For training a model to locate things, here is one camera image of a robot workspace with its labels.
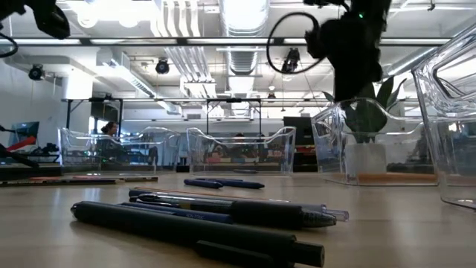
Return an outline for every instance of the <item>desk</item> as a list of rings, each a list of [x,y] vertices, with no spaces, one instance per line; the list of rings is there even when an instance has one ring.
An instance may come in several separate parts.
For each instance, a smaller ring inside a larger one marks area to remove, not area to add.
[[[71,218],[74,202],[127,200],[134,186],[216,193],[184,186],[188,174],[161,176],[159,183],[0,189],[0,263],[5,267],[214,268],[232,267],[197,257],[186,248],[87,226]],[[435,187],[357,188],[299,173],[276,177],[258,191],[223,188],[223,194],[347,209],[351,221],[322,230],[295,232],[299,240],[326,247],[326,268],[476,267],[476,214],[440,201]]]

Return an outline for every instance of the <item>ceiling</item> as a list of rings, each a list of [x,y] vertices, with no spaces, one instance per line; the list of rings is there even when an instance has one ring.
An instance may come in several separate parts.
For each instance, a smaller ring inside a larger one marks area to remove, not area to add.
[[[267,20],[267,30],[265,36],[269,34],[270,25],[283,15],[291,11],[305,11],[315,16],[319,22],[328,19],[335,19],[342,14],[343,10],[337,7],[307,7],[301,1],[293,0],[271,0],[271,9]],[[427,11],[430,1],[423,0],[393,0],[392,12],[388,17],[388,27],[385,37],[399,38],[422,38],[422,37],[452,37],[451,30],[458,25],[469,21],[476,15],[476,1],[474,0],[435,0],[436,9]],[[77,13],[71,9],[68,1],[58,1],[58,5],[65,11],[71,22],[71,37],[153,37],[148,21],[139,22],[136,27],[125,28],[118,22],[99,21],[93,28],[82,28],[77,22]],[[222,26],[219,23],[219,8],[217,0],[199,0],[199,29],[202,36],[218,37],[222,35]],[[6,34],[14,37],[44,37],[45,35],[36,29],[31,12],[25,16],[12,16],[11,24],[4,22]],[[311,23],[302,18],[289,19],[278,28],[275,36],[303,37],[306,30],[311,28]],[[224,92],[227,88],[227,66],[225,53],[217,51],[220,47],[205,47],[205,55],[208,61],[210,72],[216,81],[217,92]],[[389,66],[399,60],[409,57],[416,51],[421,51],[418,47],[382,47],[381,64]],[[32,48],[20,49],[25,55],[55,55],[64,54],[81,62],[85,55],[91,55],[92,48]],[[275,65],[280,65],[286,56],[289,47],[275,47],[271,49],[271,58]],[[162,47],[116,47],[113,48],[115,54],[125,53],[130,57],[131,69],[137,73],[141,79],[155,87],[162,95],[177,98],[179,91],[174,88],[180,84],[180,74],[171,63],[171,71],[166,75],[159,75],[155,72],[155,64],[158,58],[166,57],[167,54]],[[306,53],[305,48],[300,48],[301,62],[304,66],[313,63],[314,60]],[[268,87],[274,86],[277,92],[285,92],[285,98],[311,98],[313,92],[332,92],[333,74],[332,67],[327,62],[322,62],[311,71],[296,75],[294,77],[283,77],[281,74],[273,72],[267,64],[264,52],[259,52],[257,78],[254,81],[254,91],[267,94]],[[116,92],[133,92],[135,89],[124,83],[98,83],[95,90],[107,90]]]

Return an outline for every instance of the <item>blue pen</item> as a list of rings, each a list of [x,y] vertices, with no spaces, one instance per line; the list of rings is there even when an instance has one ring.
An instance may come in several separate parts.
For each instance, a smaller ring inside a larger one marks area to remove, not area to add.
[[[131,202],[124,202],[121,205],[133,207],[133,208],[151,209],[151,210],[159,211],[159,212],[168,212],[168,213],[173,213],[174,215],[179,217],[188,217],[188,218],[197,219],[197,220],[213,221],[215,223],[227,223],[227,224],[233,223],[231,216],[227,214],[218,214],[218,213],[203,212],[203,211],[191,211],[191,210],[182,209],[182,208],[170,208],[170,207],[164,207],[161,205],[148,205],[148,204],[131,203]]]
[[[218,189],[223,187],[223,184],[216,181],[205,181],[205,180],[195,180],[195,179],[185,179],[184,184],[205,187],[205,188],[213,188],[213,189]]]
[[[221,183],[223,186],[231,186],[231,187],[239,187],[239,188],[261,189],[265,187],[265,185],[258,182],[245,182],[245,181],[237,181],[237,180],[229,180],[229,179],[197,179],[197,180],[202,180],[204,182],[218,182],[218,183]]]

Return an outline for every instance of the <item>table surface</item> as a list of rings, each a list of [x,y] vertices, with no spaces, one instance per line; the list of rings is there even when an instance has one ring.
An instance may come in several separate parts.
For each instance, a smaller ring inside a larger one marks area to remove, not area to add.
[[[350,212],[348,223],[293,231],[326,247],[326,268],[476,267],[476,215],[440,201],[436,187],[366,187],[325,182],[317,174],[256,177],[262,190],[213,190],[183,185],[187,174],[158,182],[105,186],[0,188],[0,264],[3,267],[232,267],[193,250],[74,221],[82,200],[128,200],[135,186],[326,203]]]

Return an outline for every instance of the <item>black cable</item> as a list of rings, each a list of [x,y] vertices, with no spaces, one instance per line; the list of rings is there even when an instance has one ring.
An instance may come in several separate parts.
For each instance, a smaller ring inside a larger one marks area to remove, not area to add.
[[[271,55],[269,53],[269,49],[271,47],[271,40],[273,38],[273,35],[274,35],[274,32],[276,31],[277,27],[286,19],[288,19],[289,17],[292,17],[292,16],[305,16],[306,18],[309,18],[311,19],[312,21],[312,25],[313,25],[313,30],[317,30],[319,29],[319,22],[318,20],[311,14],[309,13],[305,13],[305,12],[291,12],[291,13],[288,13],[286,15],[284,15],[281,19],[279,19],[276,24],[274,25],[273,29],[271,30],[271,33],[269,34],[269,37],[268,37],[268,42],[266,42],[266,58],[268,59],[268,64],[269,66],[277,71],[278,73],[280,74],[301,74],[301,73],[304,73],[305,71],[308,71],[310,70],[311,68],[314,68],[317,64],[321,63],[322,60],[324,59],[319,59],[317,62],[311,64],[310,66],[308,66],[307,68],[305,69],[302,69],[300,71],[295,71],[295,72],[285,72],[285,71],[281,71],[280,69],[278,69],[272,62],[271,60]]]
[[[13,49],[11,51],[8,51],[7,53],[0,54],[0,58],[5,58],[5,57],[10,57],[16,54],[18,52],[18,44],[13,40],[13,38],[6,36],[2,33],[0,33],[0,37],[5,38],[6,40],[10,41],[12,43]]]

